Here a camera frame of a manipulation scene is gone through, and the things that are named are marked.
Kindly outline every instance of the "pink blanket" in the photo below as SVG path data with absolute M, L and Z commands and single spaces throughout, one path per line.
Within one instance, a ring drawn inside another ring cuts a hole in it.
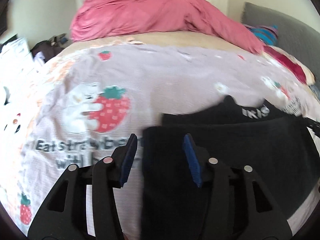
M 252 53 L 262 42 L 206 0 L 85 0 L 71 24 L 73 41 L 149 32 L 215 35 Z

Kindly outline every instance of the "round metal pin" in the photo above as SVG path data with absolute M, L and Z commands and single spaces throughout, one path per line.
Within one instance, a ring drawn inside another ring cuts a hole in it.
M 211 164 L 217 164 L 218 163 L 218 160 L 216 158 L 210 158 L 209 159 L 209 163 Z
M 103 159 L 103 162 L 104 162 L 104 163 L 112 163 L 112 162 L 113 162 L 113 159 L 112 159 L 111 157 L 105 157 L 105 158 Z
M 69 171 L 75 171 L 77 169 L 77 165 L 75 165 L 75 164 L 72 164 L 72 165 L 70 165 L 69 167 L 68 167 L 68 170 Z
M 244 166 L 244 170 L 247 172 L 251 172 L 251 171 L 253 171 L 253 168 L 249 165 L 246 165 L 246 166 Z

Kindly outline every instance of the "strawberry print blanket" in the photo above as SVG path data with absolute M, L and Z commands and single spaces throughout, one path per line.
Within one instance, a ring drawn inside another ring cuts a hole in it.
M 141 135 L 144 128 L 160 123 L 161 113 L 196 112 L 231 95 L 239 105 L 258 106 L 267 99 L 284 111 L 320 120 L 320 104 L 291 72 L 247 52 L 116 45 L 87 49 L 58 65 L 59 73 L 65 67 L 67 74 L 55 78 L 60 81 L 48 89 L 21 151 L 19 212 L 25 232 L 69 164 L 92 165 L 135 133 L 139 143 L 128 183 L 114 195 L 124 233 L 138 239 Z M 94 235 L 90 197 L 88 187 L 88 231 Z M 293 232 L 304 213 L 305 207 L 289 220 Z

